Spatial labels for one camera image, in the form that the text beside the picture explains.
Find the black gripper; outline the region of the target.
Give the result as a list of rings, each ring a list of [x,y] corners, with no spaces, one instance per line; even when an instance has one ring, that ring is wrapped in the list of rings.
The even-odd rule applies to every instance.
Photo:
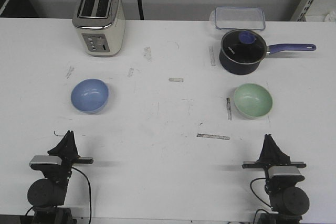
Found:
[[[290,163],[288,165],[263,164],[271,160],[273,163]],[[259,162],[243,162],[243,169],[263,169],[266,178],[265,191],[268,195],[275,195],[281,190],[294,187],[305,177],[299,169],[306,168],[304,162],[290,162],[290,156],[282,152],[271,134],[265,134]]]
[[[70,152],[68,149],[68,141],[70,140]],[[93,164],[92,157],[80,157],[75,143],[75,136],[73,131],[67,131],[61,141],[51,150],[47,151],[48,155],[58,156],[62,159],[61,166],[49,170],[43,170],[42,173],[45,178],[50,179],[64,190],[67,189],[70,177],[72,175],[72,168],[74,164]]]

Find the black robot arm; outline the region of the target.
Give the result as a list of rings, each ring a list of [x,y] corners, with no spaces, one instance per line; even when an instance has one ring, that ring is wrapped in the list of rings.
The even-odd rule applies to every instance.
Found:
[[[44,178],[32,183],[27,192],[34,216],[31,223],[77,223],[71,209],[64,207],[72,171],[80,174],[75,164],[92,164],[93,158],[81,157],[73,131],[67,131],[61,141],[47,155],[35,155],[29,162],[33,170],[41,171]]]
[[[310,206],[308,195],[299,187],[304,181],[299,169],[305,168],[304,162],[293,162],[290,156],[281,151],[270,134],[264,136],[259,159],[243,162],[243,169],[262,169],[265,176],[264,190],[270,203],[271,212],[256,210],[253,223],[299,223]]]

